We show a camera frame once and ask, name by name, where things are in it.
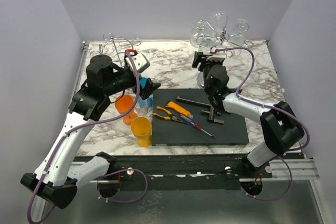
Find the small clear wine glass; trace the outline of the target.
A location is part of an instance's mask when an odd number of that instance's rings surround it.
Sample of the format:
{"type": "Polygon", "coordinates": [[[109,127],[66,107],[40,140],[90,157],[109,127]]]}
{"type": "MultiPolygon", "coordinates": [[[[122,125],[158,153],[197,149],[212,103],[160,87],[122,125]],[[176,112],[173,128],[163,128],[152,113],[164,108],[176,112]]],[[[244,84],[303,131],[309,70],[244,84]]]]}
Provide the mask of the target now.
{"type": "Polygon", "coordinates": [[[149,111],[147,100],[143,100],[142,98],[138,98],[134,108],[138,116],[146,116],[149,111]]]}

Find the clear tumbler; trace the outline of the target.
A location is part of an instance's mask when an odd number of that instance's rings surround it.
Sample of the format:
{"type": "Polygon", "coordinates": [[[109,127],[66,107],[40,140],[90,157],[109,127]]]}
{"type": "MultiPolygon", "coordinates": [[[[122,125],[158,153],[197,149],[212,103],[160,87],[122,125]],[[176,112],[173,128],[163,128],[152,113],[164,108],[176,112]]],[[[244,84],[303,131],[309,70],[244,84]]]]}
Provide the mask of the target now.
{"type": "Polygon", "coordinates": [[[230,33],[230,41],[235,46],[243,46],[246,34],[249,30],[249,23],[245,19],[236,20],[232,32],[230,33]]]}

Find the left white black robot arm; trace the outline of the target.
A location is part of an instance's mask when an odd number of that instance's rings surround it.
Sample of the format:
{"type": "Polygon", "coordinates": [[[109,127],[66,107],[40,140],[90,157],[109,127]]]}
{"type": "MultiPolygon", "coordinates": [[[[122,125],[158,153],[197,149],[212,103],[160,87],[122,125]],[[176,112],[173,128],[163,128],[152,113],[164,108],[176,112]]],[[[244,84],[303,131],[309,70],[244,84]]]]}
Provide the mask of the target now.
{"type": "Polygon", "coordinates": [[[160,87],[160,83],[151,79],[145,85],[140,84],[140,74],[150,66],[143,54],[129,49],[124,60],[124,67],[119,67],[107,55],[90,59],[86,83],[73,95],[54,145],[35,171],[21,178],[22,185],[60,209],[73,201],[83,185],[99,177],[112,179],[116,175],[116,158],[104,152],[78,168],[71,168],[84,139],[110,106],[110,96],[131,88],[139,98],[146,99],[160,87]]]}

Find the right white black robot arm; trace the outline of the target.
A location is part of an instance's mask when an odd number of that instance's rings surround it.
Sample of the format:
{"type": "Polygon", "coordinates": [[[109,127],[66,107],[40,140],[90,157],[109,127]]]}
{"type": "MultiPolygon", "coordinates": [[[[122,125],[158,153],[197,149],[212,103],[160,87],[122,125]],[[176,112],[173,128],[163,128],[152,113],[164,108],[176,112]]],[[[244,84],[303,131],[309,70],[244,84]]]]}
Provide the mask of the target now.
{"type": "Polygon", "coordinates": [[[223,65],[227,51],[211,48],[207,54],[195,52],[192,67],[203,74],[205,93],[216,110],[238,114],[261,126],[264,141],[247,154],[241,165],[242,173],[252,178],[259,174],[263,164],[292,150],[292,146],[310,135],[289,104],[251,100],[241,95],[240,88],[227,86],[229,76],[223,65]]]}

